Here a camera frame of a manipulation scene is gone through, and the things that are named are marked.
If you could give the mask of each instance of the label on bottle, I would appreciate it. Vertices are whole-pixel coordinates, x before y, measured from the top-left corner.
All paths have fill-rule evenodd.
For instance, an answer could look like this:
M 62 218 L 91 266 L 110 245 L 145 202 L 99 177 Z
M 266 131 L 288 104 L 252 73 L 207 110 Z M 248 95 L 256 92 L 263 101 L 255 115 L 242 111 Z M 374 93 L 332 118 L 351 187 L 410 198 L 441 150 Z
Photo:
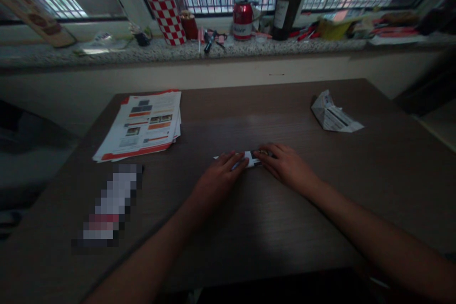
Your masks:
M 233 34 L 241 37 L 250 36 L 252 34 L 252 24 L 233 23 Z
M 275 14 L 274 14 L 274 26 L 278 29 L 284 27 L 286 11 L 288 10 L 289 1 L 286 0 L 277 0 L 275 4 Z

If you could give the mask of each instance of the white wall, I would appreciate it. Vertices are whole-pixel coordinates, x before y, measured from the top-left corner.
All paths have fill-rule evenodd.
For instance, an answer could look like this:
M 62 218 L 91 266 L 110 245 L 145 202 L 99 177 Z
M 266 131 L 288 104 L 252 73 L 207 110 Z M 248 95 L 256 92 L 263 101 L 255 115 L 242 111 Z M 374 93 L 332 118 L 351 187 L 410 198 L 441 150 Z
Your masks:
M 358 52 L 11 75 L 0 77 L 0 98 L 82 136 L 116 93 L 365 77 L 394 98 L 422 76 L 439 54 Z

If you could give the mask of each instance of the window sill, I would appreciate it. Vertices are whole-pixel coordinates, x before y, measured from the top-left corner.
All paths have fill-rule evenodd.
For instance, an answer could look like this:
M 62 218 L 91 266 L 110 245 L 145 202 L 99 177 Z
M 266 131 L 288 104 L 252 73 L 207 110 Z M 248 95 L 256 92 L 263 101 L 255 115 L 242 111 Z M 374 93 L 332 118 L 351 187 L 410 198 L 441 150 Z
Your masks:
M 456 45 L 456 36 L 440 33 L 432 34 L 426 42 L 405 45 L 373 46 L 366 39 L 352 39 L 328 41 L 314 39 L 297 42 L 296 39 L 274 41 L 268 39 L 264 43 L 256 43 L 255 39 L 247 42 L 235 42 L 224 51 L 220 46 L 214 45 L 208 55 L 199 53 L 198 43 L 187 42 L 180 47 L 171 47 L 165 44 L 164 39 L 154 39 L 148 47 L 140 47 L 132 41 L 125 50 L 91 56 L 79 57 L 74 53 L 76 47 L 54 49 L 50 45 L 35 44 L 14 47 L 0 47 L 0 69 L 17 70 L 27 68 L 50 67 L 79 67 L 100 65 L 125 65 L 150 62 L 176 62 L 189 60 L 306 55 L 327 52 L 353 52 L 353 51 L 384 51 L 385 49 L 416 49 L 416 48 L 445 48 Z

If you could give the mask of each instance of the wooden board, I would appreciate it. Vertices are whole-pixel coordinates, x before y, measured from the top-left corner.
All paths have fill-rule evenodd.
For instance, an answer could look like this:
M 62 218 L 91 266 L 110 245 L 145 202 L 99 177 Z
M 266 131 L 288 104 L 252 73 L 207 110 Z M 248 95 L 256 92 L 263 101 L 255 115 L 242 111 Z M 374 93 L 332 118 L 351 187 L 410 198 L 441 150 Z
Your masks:
M 312 98 L 329 89 L 366 128 L 323 131 Z M 145 165 L 143 190 L 119 247 L 71 248 L 113 171 L 91 160 L 127 94 L 116 95 L 1 249 L 0 302 L 77 303 L 190 194 L 221 152 L 281 142 L 324 180 L 441 252 L 456 250 L 456 158 L 366 80 L 182 92 L 182 136 Z M 261 167 L 247 170 L 165 284 L 180 290 L 353 265 L 358 253 L 311 204 Z

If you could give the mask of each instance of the checkered container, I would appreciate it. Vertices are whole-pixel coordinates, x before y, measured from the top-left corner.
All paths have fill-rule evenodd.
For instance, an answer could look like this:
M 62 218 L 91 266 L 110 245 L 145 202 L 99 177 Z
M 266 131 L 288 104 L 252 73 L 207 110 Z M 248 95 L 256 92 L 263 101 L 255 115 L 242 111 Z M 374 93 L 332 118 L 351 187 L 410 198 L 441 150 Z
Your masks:
M 149 3 L 166 43 L 169 45 L 185 43 L 187 41 L 185 31 L 174 0 L 151 0 Z

